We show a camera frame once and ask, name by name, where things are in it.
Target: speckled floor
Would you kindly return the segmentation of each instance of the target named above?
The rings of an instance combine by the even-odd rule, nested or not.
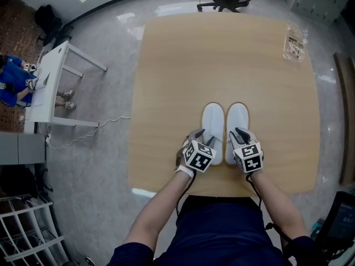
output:
[[[83,79],[64,72],[60,81],[60,88],[76,89],[73,100],[77,109],[70,117],[103,122],[129,116],[144,24],[156,16],[197,12],[198,2],[125,0],[77,21],[71,43],[105,63],[108,71],[103,73],[74,56],[67,58],[68,65],[84,72]],[[240,11],[292,21],[307,31],[319,99],[321,149],[315,189],[294,194],[292,199],[311,229],[316,220],[327,215],[339,190],[344,117],[332,55],[346,53],[347,48],[336,24],[327,28],[294,14],[283,0],[252,0]],[[59,108],[56,114],[67,113]],[[132,194],[126,179],[129,121],[108,123],[93,138],[75,142],[63,150],[48,150],[48,179],[54,188],[51,198],[65,242],[75,259],[90,255],[97,265],[105,265],[148,201]],[[90,132],[93,129],[87,127],[53,125],[52,145],[65,145]],[[269,218],[264,214],[267,223]],[[174,233],[175,214],[159,237],[156,257],[165,251]],[[276,233],[269,231],[269,234],[275,245],[280,245]]]

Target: white cable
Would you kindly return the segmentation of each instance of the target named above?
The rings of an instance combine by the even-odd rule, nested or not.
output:
[[[79,139],[85,139],[86,137],[93,137],[93,136],[95,135],[96,131],[98,131],[99,128],[102,127],[102,126],[104,126],[107,122],[110,122],[110,121],[111,121],[111,122],[116,122],[116,121],[120,120],[121,118],[130,119],[131,117],[120,116],[119,118],[117,118],[117,119],[115,119],[115,120],[109,119],[109,120],[107,120],[105,123],[99,125],[99,127],[97,127],[97,128],[95,129],[94,133],[92,133],[91,135],[86,135],[86,136],[84,136],[84,137],[78,137],[78,138],[76,138],[75,140],[71,141],[69,144],[66,144],[66,145],[63,146],[63,147],[53,147],[53,146],[50,145],[50,143],[48,143],[48,146],[51,147],[51,148],[53,148],[53,149],[58,149],[58,150],[64,149],[64,148],[70,146],[72,143],[78,141]]]

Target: person in blue shirt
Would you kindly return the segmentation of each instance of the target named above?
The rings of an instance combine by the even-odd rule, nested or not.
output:
[[[176,162],[188,168],[183,156]],[[159,233],[194,178],[191,170],[177,170],[141,210],[108,266],[281,266],[291,265],[290,257],[297,265],[327,265],[299,210],[263,170],[254,171],[250,179],[280,234],[282,251],[272,245],[262,212],[251,198],[188,196],[176,220],[175,237],[166,252],[154,259]]]
[[[32,90],[30,86],[34,75],[23,68],[26,62],[20,57],[0,54],[0,100],[10,106],[15,106],[19,101],[30,104],[32,102]],[[68,99],[74,95],[74,90],[58,91],[57,96]],[[61,106],[68,110],[75,109],[76,105],[70,101],[56,101],[55,107]]]

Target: blue shirt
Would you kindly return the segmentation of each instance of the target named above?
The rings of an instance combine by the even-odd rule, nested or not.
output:
[[[17,102],[17,93],[23,91],[27,85],[26,80],[34,79],[35,76],[21,68],[22,58],[7,55],[9,57],[7,64],[3,66],[0,74],[0,83],[12,84],[15,93],[7,90],[0,90],[0,99],[8,105],[14,106]],[[31,103],[32,94],[27,94],[23,99],[25,103]]]
[[[303,249],[312,251],[314,248],[309,237],[293,241]],[[297,251],[289,253],[296,258],[297,265],[308,264],[309,255]],[[177,222],[175,237],[167,251],[154,261],[153,256],[148,246],[127,243],[115,249],[108,266],[288,265],[264,230],[261,211],[225,203],[185,214]]]

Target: glove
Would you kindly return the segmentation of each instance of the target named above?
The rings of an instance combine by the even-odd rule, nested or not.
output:
[[[28,88],[29,91],[32,93],[36,89],[38,78],[32,79],[31,81],[28,82]]]
[[[190,140],[189,137],[187,136],[182,145],[182,148],[176,153],[176,167],[174,169],[174,172],[182,171],[184,173],[187,173],[190,176],[190,178],[193,178],[194,172],[196,172],[196,170],[193,170],[186,165],[185,157],[183,154],[183,151],[188,147],[189,143]]]
[[[30,74],[33,74],[34,72],[37,71],[37,66],[35,64],[25,64],[23,67],[23,70],[29,72]]]
[[[255,134],[244,128],[230,131],[229,136],[233,145],[233,155],[244,173],[254,172],[263,167],[263,150]]]

